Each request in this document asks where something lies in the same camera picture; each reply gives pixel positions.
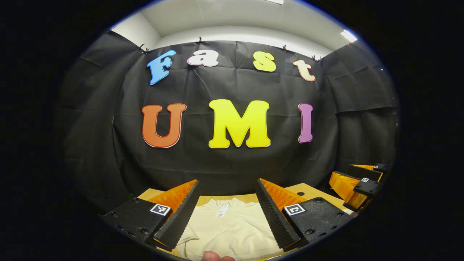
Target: finger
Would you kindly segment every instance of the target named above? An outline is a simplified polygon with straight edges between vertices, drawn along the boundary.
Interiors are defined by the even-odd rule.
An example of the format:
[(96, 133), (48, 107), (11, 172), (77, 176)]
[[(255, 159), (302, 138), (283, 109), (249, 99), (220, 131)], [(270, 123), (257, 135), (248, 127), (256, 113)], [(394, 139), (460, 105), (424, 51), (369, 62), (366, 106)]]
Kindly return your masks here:
[(224, 256), (222, 258), (222, 261), (235, 261), (235, 259), (233, 257), (230, 257), (230, 256)]
[(205, 251), (201, 261), (221, 261), (221, 257), (213, 251)]

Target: letter f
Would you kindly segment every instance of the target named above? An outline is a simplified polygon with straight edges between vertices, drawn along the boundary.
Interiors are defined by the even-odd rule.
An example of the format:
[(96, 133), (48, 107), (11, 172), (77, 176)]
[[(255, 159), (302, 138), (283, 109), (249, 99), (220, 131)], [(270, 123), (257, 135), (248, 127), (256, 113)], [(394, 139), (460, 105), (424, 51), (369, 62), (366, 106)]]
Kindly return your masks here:
[(169, 68), (171, 66), (172, 60), (168, 56), (173, 55), (175, 55), (174, 50), (167, 51), (147, 64), (151, 71), (150, 85), (154, 85), (169, 74), (169, 71), (165, 71), (163, 67)]

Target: fluorescent light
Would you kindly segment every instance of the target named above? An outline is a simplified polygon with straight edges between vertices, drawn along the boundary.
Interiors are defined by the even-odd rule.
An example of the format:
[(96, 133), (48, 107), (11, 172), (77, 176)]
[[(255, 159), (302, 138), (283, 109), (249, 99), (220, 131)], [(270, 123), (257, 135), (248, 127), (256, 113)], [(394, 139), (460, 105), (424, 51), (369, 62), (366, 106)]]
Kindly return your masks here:
[(352, 35), (350, 32), (348, 32), (346, 29), (343, 30), (341, 35), (343, 37), (345, 37), (348, 41), (352, 42), (352, 43), (357, 40), (357, 38), (354, 35)]
[(281, 6), (284, 5), (284, 0), (264, 0), (264, 1), (273, 2)]

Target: beige shirt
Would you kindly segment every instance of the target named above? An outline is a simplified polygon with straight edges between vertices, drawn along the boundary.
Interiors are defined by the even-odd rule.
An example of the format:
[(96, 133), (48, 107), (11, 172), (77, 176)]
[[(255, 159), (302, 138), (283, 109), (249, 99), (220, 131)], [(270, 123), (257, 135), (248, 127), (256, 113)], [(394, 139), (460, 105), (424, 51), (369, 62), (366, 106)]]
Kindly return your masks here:
[[(223, 217), (217, 217), (228, 205)], [(259, 258), (281, 252), (261, 206), (257, 202), (210, 200), (195, 207), (177, 249), (183, 258), (200, 261), (204, 251), (231, 256), (235, 261)]]

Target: letter m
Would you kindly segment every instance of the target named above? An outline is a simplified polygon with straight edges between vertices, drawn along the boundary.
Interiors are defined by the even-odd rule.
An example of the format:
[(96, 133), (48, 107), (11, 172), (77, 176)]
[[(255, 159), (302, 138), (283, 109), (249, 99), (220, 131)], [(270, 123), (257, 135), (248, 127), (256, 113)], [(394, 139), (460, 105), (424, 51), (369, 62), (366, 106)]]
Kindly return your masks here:
[(228, 148), (230, 141), (226, 139), (226, 129), (231, 135), (235, 146), (240, 147), (245, 135), (250, 129), (250, 137), (246, 145), (250, 148), (268, 147), (271, 140), (267, 137), (266, 112), (269, 103), (252, 101), (248, 104), (243, 117), (240, 117), (230, 100), (213, 100), (209, 106), (214, 110), (214, 135), (209, 141), (213, 149)]

